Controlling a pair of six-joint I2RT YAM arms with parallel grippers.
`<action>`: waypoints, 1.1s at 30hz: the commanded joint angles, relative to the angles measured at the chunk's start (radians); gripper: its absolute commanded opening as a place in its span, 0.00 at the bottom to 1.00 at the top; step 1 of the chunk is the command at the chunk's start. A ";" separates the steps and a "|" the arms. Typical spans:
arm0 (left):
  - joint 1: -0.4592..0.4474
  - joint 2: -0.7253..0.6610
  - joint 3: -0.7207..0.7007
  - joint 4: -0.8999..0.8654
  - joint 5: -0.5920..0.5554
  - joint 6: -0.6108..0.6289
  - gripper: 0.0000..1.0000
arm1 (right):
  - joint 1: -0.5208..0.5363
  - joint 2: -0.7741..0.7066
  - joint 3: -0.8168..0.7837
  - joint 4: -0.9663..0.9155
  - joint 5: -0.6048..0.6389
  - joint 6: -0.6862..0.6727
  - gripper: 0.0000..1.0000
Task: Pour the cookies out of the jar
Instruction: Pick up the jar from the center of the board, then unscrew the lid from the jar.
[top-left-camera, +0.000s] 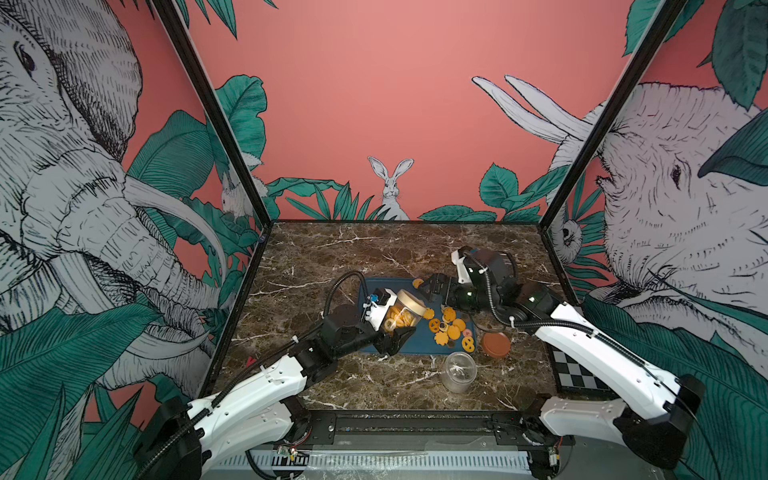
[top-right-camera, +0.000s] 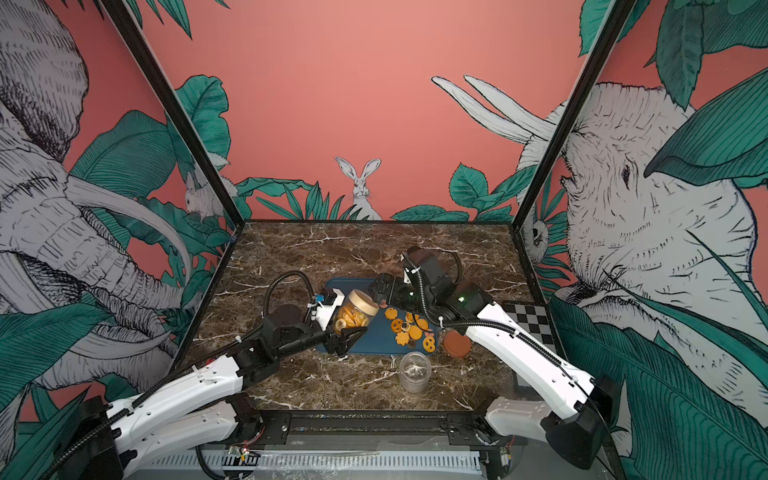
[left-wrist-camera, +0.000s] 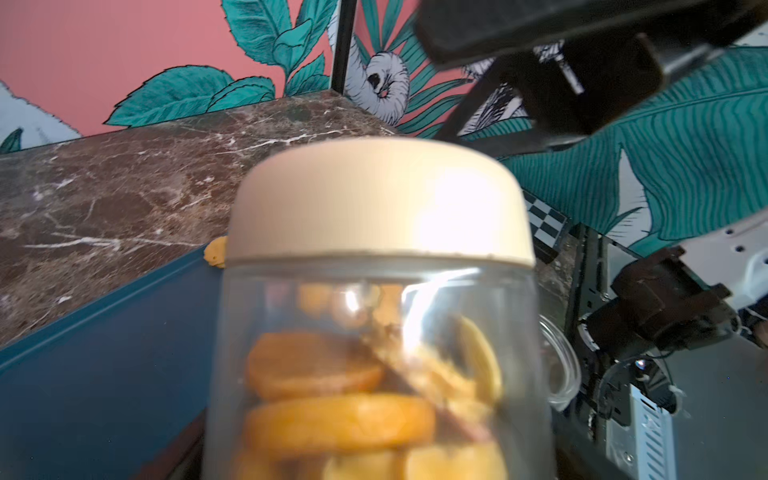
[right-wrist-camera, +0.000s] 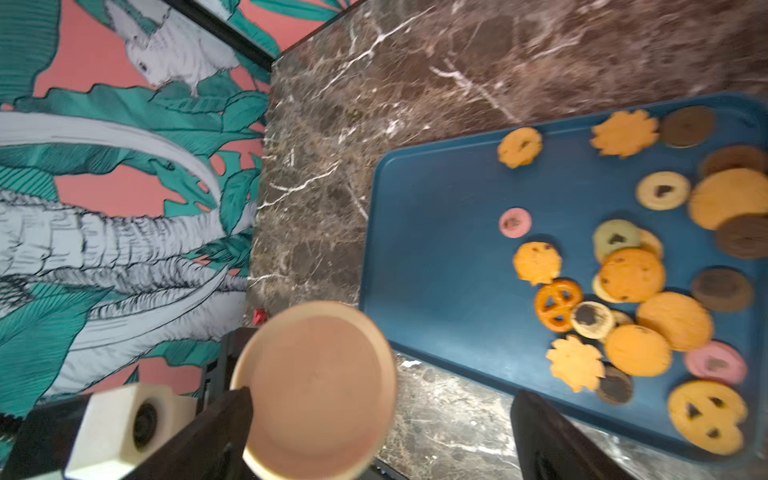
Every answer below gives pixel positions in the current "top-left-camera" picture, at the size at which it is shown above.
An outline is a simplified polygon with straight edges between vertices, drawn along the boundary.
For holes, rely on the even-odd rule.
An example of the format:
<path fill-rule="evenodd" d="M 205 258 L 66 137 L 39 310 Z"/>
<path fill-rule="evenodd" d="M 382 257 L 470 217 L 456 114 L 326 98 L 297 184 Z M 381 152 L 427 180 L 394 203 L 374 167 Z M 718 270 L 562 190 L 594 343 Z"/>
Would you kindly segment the jar with beige lid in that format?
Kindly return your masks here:
<path fill-rule="evenodd" d="M 416 327 L 427 313 L 428 307 L 407 290 L 399 290 L 394 299 L 383 320 L 383 328 L 388 333 L 397 328 Z"/>

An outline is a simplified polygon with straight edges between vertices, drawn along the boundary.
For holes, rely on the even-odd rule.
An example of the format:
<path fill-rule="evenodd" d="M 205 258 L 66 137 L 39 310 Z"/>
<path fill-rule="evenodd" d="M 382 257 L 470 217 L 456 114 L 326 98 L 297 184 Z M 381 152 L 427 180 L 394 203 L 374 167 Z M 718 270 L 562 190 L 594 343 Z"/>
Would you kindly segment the orange-brown jar lid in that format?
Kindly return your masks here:
<path fill-rule="evenodd" d="M 511 341 L 501 332 L 485 333 L 481 340 L 483 351 L 492 358 L 505 358 L 511 350 Z"/>

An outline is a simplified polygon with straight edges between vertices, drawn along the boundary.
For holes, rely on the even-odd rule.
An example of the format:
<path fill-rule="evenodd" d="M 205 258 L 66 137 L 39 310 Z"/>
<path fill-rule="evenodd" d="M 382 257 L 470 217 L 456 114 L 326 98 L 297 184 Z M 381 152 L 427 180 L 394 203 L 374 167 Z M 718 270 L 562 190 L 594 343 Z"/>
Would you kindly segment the clear jar of cookies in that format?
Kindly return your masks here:
<path fill-rule="evenodd" d="M 477 365 L 465 352 L 454 352 L 446 357 L 440 371 L 440 380 L 447 390 L 462 394 L 469 390 L 477 377 Z"/>

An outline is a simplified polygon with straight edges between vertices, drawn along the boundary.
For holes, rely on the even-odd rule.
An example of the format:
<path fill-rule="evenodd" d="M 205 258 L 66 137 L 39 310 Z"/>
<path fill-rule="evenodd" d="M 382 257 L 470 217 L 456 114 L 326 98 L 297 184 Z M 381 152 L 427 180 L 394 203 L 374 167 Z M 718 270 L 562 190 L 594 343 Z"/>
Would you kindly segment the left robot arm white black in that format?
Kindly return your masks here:
<path fill-rule="evenodd" d="M 392 356 L 415 333 L 427 306 L 407 290 L 369 290 L 363 304 L 323 307 L 309 330 L 242 370 L 218 393 L 173 397 L 155 412 L 133 450 L 138 479 L 201 478 L 218 460 L 300 433 L 307 415 L 298 396 L 336 371 L 340 358 L 367 346 Z"/>

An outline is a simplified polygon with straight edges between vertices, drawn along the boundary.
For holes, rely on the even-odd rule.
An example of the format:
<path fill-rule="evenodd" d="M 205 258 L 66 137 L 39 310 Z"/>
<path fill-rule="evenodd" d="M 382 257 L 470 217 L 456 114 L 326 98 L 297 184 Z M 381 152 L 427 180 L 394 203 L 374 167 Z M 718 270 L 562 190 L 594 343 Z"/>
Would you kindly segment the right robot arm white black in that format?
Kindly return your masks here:
<path fill-rule="evenodd" d="M 614 442 L 664 470 L 681 462 L 705 386 L 676 376 L 633 353 L 584 318 L 541 282 L 518 278 L 507 252 L 462 247 L 454 251 L 454 277 L 434 274 L 418 283 L 428 301 L 463 313 L 488 311 L 500 324 L 535 336 L 585 367 L 618 395 L 616 401 L 551 397 L 534 420 L 553 436 Z"/>

